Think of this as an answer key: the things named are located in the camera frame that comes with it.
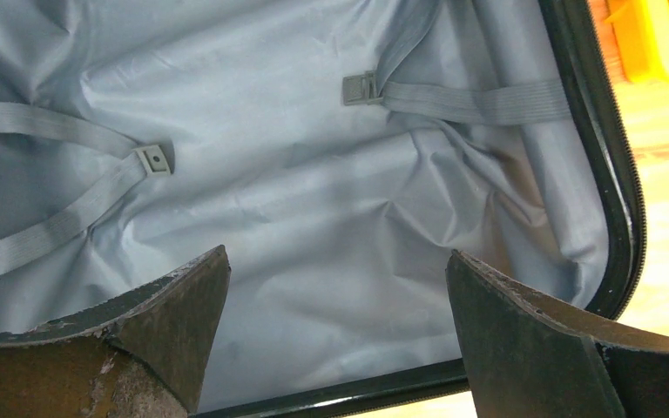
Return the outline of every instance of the gray elastic strap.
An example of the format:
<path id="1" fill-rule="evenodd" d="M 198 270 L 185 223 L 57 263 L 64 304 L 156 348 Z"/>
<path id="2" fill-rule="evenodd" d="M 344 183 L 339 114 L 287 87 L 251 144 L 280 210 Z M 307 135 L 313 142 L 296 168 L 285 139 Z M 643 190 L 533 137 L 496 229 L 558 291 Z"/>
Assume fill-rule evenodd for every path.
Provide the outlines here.
<path id="1" fill-rule="evenodd" d="M 0 239 L 0 275 L 51 253 L 78 236 L 145 177 L 171 173 L 158 145 L 138 147 L 134 140 L 103 126 L 26 104 L 0 102 L 0 133 L 72 142 L 121 159 L 63 211 Z"/>
<path id="2" fill-rule="evenodd" d="M 414 0 L 405 4 L 405 7 L 410 7 L 411 10 L 399 14 L 406 18 L 403 22 L 395 24 L 400 31 L 383 50 L 381 60 L 375 69 L 377 94 L 381 93 L 385 82 L 406 56 L 427 36 L 435 23 L 441 4 L 442 0 Z"/>
<path id="3" fill-rule="evenodd" d="M 137 143 L 128 137 L 83 119 L 27 104 L 0 102 L 0 133 L 20 133 L 72 142 L 124 158 Z"/>
<path id="4" fill-rule="evenodd" d="M 391 111 L 460 124 L 523 125 L 571 116 L 559 79 L 489 91 L 389 81 L 383 89 L 381 103 Z"/>
<path id="5" fill-rule="evenodd" d="M 78 236 L 146 176 L 142 158 L 132 152 L 64 210 L 0 239 L 0 275 L 51 253 Z"/>

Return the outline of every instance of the strap adjuster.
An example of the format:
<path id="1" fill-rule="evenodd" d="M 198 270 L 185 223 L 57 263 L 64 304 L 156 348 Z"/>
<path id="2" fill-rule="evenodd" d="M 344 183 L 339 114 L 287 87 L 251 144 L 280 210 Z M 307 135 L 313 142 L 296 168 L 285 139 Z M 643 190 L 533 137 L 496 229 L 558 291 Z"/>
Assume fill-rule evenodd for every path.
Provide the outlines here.
<path id="1" fill-rule="evenodd" d="M 148 145 L 135 148 L 142 166 L 147 172 L 147 177 L 167 177 L 171 175 L 171 167 L 168 159 L 160 149 L 160 145 Z"/>
<path id="2" fill-rule="evenodd" d="M 383 101 L 375 88 L 375 72 L 366 71 L 359 76 L 345 77 L 342 80 L 342 102 L 346 106 L 377 105 Z"/>

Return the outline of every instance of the yellow object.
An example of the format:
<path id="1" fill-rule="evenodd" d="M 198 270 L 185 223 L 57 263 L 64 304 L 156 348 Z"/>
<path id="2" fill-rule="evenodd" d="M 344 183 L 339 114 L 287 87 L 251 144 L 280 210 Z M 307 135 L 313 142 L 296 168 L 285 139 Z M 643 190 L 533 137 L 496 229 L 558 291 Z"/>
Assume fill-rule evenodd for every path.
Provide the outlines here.
<path id="1" fill-rule="evenodd" d="M 627 78 L 669 81 L 669 0 L 608 0 Z"/>

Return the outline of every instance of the gray fabric lining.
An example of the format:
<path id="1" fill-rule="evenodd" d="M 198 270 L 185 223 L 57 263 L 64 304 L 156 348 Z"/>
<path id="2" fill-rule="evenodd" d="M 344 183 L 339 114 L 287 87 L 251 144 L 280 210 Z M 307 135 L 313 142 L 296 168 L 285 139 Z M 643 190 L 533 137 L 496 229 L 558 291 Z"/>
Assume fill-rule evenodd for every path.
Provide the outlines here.
<path id="1" fill-rule="evenodd" d="M 422 0 L 0 0 L 0 101 L 172 141 L 95 227 L 0 276 L 0 331 L 157 278 L 218 244 L 233 273 L 200 411 L 459 357 L 445 286 L 470 252 L 584 306 L 604 212 L 575 125 L 343 106 Z M 390 80 L 489 91 L 558 79 L 537 0 L 450 0 Z M 0 237 L 116 165 L 0 134 Z"/>

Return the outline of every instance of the suitcase zipper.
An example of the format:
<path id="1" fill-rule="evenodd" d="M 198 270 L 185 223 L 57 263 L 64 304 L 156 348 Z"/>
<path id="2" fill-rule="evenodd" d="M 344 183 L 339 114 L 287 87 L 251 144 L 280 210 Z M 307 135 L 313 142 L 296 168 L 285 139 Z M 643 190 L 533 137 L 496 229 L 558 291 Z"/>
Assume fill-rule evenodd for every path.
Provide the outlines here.
<path id="1" fill-rule="evenodd" d="M 329 418 L 342 418 L 345 416 L 355 416 L 355 415 L 360 415 L 360 414 L 367 414 L 368 412 L 375 412 L 375 411 L 380 411 L 383 409 L 389 409 L 389 408 L 396 408 L 396 407 L 402 407 L 404 405 L 409 405 L 412 403 L 418 403 L 418 402 L 424 402 L 424 401 L 431 401 L 433 399 L 437 398 L 442 398 L 444 396 L 450 396 L 452 394 L 461 394 L 465 392 L 466 390 L 445 390 L 443 392 L 435 392 L 434 394 L 431 394 L 429 396 L 420 396 L 418 398 L 415 398 L 410 401 L 400 401 L 400 402 L 394 402 L 390 403 L 389 405 L 381 406 L 381 407 L 374 407 L 374 408 L 367 408 L 367 409 L 361 409 L 357 412 L 349 412 L 346 414 L 339 414 L 339 415 L 329 415 Z"/>
<path id="2" fill-rule="evenodd" d="M 582 31 L 581 33 L 587 34 L 586 41 L 592 45 L 591 49 L 592 49 L 592 54 L 594 56 L 593 63 L 594 66 L 596 67 L 598 74 L 602 76 L 601 81 L 603 85 L 601 86 L 601 88 L 605 89 L 605 92 L 612 98 L 612 100 L 610 100 L 608 103 L 610 105 L 610 109 L 608 109 L 608 111 L 614 117 L 616 132 L 618 132 L 618 137 L 613 138 L 612 140 L 618 139 L 624 146 L 625 161 L 622 162 L 624 164 L 623 168 L 626 169 L 630 175 L 630 181 L 632 182 L 631 184 L 632 192 L 634 193 L 634 199 L 635 199 L 635 207 L 638 209 L 635 215 L 637 218 L 636 219 L 637 225 L 639 226 L 639 236 L 637 238 L 637 243 L 636 243 L 638 245 L 637 258 L 635 259 L 633 257 L 633 260 L 631 260 L 632 263 L 631 269 L 633 273 L 631 276 L 627 278 L 626 286 L 623 291 L 622 298 L 619 304 L 616 306 L 615 309 L 613 309 L 612 312 L 605 313 L 604 315 L 612 320 L 617 320 L 625 311 L 627 306 L 630 304 L 632 296 L 634 295 L 634 292 L 637 289 L 637 286 L 642 276 L 642 266 L 645 264 L 645 256 L 647 252 L 647 217 L 645 214 L 645 201 L 642 190 L 642 182 L 640 180 L 637 165 L 635 164 L 634 161 L 634 154 L 632 152 L 632 147 L 630 145 L 629 139 L 626 136 L 625 125 L 621 117 L 619 104 L 614 94 L 614 89 L 612 87 L 612 82 L 609 77 L 609 72 L 606 69 L 604 54 L 601 51 L 601 46 L 598 40 L 598 33 L 596 31 L 596 25 L 593 22 L 591 7 L 589 6 L 587 0 L 579 2 L 576 1 L 563 2 L 563 4 L 566 9 L 572 7 L 578 7 L 580 11 L 580 13 L 578 13 L 580 15 L 579 20 L 582 20 L 582 22 L 579 23 L 582 24 L 585 28 L 589 29 Z"/>

